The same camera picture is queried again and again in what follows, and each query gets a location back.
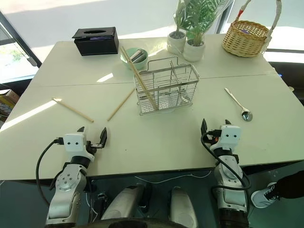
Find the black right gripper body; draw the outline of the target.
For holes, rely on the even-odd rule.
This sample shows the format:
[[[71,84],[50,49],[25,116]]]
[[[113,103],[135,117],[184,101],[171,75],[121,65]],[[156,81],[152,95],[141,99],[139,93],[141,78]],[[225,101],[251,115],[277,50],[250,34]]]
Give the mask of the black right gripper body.
[[[216,144],[221,136],[221,130],[208,131],[204,135],[204,142],[208,144]]]

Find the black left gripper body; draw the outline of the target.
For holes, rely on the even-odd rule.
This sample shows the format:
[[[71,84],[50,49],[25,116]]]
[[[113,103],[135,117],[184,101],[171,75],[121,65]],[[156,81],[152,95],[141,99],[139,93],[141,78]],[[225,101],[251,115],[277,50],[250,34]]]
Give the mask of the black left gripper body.
[[[97,152],[97,149],[104,148],[104,145],[102,143],[91,143],[91,141],[86,141],[85,148],[89,154],[94,156],[95,153]]]

